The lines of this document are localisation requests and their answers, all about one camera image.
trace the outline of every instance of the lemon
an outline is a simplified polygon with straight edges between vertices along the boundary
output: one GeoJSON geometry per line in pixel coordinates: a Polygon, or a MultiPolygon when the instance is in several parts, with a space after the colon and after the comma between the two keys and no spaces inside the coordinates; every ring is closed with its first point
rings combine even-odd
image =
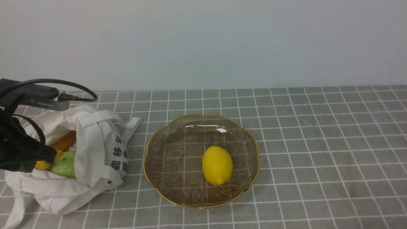
{"type": "Polygon", "coordinates": [[[229,153],[221,147],[209,147],[202,158],[205,179],[215,185],[223,185],[232,177],[233,165],[229,153]]]}
{"type": "MultiPolygon", "coordinates": [[[[55,160],[58,160],[60,157],[62,157],[62,154],[63,154],[63,152],[58,150],[57,155],[55,156],[55,160]]],[[[51,164],[48,164],[45,161],[37,161],[34,168],[36,168],[38,170],[47,170],[50,167],[51,167],[51,164]]]]}

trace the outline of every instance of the wall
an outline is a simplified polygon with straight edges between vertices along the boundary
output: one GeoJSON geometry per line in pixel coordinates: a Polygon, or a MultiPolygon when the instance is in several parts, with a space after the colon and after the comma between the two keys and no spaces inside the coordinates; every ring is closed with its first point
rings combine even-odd
{"type": "Polygon", "coordinates": [[[407,84],[406,0],[0,0],[0,76],[95,89],[407,84]]]}

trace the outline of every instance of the gold wire bowl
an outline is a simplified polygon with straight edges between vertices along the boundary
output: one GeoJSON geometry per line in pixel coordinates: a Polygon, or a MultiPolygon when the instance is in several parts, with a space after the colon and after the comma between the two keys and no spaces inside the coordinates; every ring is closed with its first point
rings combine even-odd
{"type": "Polygon", "coordinates": [[[256,180],[258,146],[253,136],[221,115],[182,116],[150,139],[143,161],[148,182],[161,197],[182,207],[212,208],[240,197],[256,180]],[[202,172],[202,156],[210,146],[229,152],[232,178],[213,186],[202,172]]]}

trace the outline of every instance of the green pear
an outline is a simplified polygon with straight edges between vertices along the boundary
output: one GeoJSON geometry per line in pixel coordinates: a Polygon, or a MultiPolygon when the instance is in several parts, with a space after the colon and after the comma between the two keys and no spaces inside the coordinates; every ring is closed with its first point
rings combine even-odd
{"type": "Polygon", "coordinates": [[[64,152],[62,157],[54,161],[51,172],[60,176],[75,178],[75,153],[75,151],[64,152]]]}

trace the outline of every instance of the black wire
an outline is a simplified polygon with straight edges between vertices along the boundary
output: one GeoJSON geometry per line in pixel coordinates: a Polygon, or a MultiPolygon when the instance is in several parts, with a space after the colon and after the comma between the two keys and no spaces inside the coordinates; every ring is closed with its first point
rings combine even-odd
{"type": "Polygon", "coordinates": [[[5,91],[3,91],[2,93],[0,93],[0,100],[3,99],[4,96],[6,96],[7,94],[9,94],[10,92],[12,92],[13,90],[25,86],[25,85],[29,85],[29,84],[62,84],[62,85],[67,85],[67,86],[71,86],[80,90],[83,90],[87,93],[89,93],[92,98],[80,98],[80,101],[83,102],[95,102],[98,100],[98,96],[91,91],[90,89],[88,89],[87,87],[84,87],[80,84],[76,84],[76,83],[72,83],[69,81],[65,81],[65,80],[61,80],[61,79],[32,79],[32,80],[27,80],[27,81],[23,81],[20,82],[10,88],[7,88],[5,91]]]}

